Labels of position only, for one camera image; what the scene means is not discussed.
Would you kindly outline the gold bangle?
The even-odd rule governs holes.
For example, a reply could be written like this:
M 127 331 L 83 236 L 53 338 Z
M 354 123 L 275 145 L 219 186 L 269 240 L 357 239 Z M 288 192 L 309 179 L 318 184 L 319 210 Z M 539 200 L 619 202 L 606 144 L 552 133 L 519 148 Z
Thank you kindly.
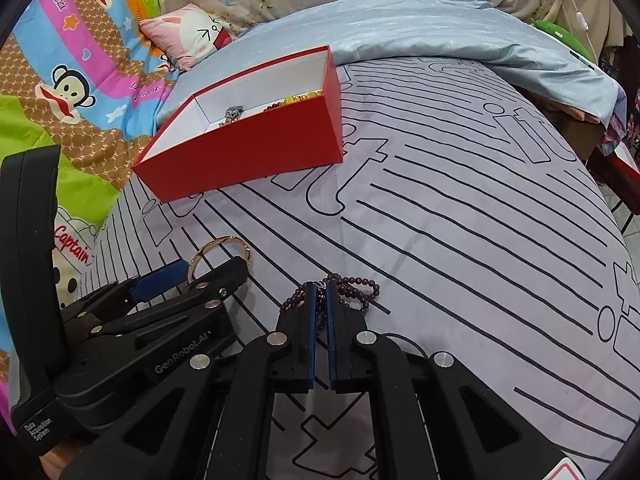
M 206 262 L 213 266 L 215 263 L 222 263 L 224 258 L 233 257 L 242 258 L 248 266 L 252 262 L 252 250 L 242 237 L 225 235 L 209 240 L 198 248 L 189 261 L 188 270 L 186 270 L 186 282 L 192 284 Z

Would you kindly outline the light blue quilt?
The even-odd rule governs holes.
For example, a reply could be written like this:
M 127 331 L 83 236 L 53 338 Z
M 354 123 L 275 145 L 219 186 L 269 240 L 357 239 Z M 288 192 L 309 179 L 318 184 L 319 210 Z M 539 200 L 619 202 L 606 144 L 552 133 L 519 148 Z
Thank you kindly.
M 336 0 L 258 24 L 181 74 L 155 121 L 195 91 L 275 58 L 327 46 L 335 65 L 440 56 L 485 64 L 512 86 L 607 124 L 627 98 L 613 78 L 560 40 L 486 0 Z

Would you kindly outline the colourful monkey cartoon blanket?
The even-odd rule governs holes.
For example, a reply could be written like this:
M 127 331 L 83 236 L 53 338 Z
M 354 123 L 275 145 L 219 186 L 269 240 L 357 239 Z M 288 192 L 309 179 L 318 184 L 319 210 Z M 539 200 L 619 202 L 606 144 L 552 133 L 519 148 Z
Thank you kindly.
M 139 29 L 160 0 L 32 0 L 1 49 L 1 154 L 58 144 L 53 279 L 67 307 L 178 76 Z

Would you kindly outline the red jewelry box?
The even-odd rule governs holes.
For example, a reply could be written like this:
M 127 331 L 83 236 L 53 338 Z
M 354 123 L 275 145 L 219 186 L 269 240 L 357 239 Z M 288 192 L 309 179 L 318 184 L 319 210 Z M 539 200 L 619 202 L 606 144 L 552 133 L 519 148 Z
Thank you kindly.
M 322 46 L 192 93 L 131 169 L 158 200 L 171 202 L 342 160 L 341 86 Z

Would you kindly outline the green plastic object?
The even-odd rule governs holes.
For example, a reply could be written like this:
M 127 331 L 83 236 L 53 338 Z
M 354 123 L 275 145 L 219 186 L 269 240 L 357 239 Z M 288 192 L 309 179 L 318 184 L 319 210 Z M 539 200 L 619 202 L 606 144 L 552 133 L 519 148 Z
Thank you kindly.
M 592 53 L 573 34 L 562 26 L 544 20 L 533 20 L 532 25 L 536 29 L 561 41 L 562 44 L 565 44 L 570 50 L 580 54 L 589 61 L 593 61 Z

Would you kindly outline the beige curtain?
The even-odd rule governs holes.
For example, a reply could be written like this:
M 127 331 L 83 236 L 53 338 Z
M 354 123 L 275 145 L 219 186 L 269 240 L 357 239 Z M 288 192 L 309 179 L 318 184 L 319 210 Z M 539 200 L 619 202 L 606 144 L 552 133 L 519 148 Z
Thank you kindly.
M 605 48 L 621 47 L 634 34 L 613 0 L 563 0 L 555 23 L 573 34 L 593 58 Z

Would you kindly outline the grey striped bed cover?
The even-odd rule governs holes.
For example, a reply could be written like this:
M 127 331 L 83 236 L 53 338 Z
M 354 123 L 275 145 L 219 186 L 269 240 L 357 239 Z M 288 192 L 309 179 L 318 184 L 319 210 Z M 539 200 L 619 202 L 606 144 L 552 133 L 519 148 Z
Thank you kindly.
M 639 422 L 639 289 L 587 170 L 552 125 L 480 64 L 344 66 L 344 159 L 172 203 L 122 189 L 79 289 L 250 245 L 228 308 L 242 344 L 299 284 L 370 278 L 368 325 L 414 353 L 452 353 L 598 478 Z

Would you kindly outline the pink cat pillow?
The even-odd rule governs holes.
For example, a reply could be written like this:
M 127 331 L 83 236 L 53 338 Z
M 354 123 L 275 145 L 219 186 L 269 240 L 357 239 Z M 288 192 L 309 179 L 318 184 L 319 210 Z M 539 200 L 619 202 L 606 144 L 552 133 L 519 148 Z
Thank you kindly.
M 140 20 L 139 29 L 180 72 L 187 72 L 234 39 L 224 20 L 193 3 Z

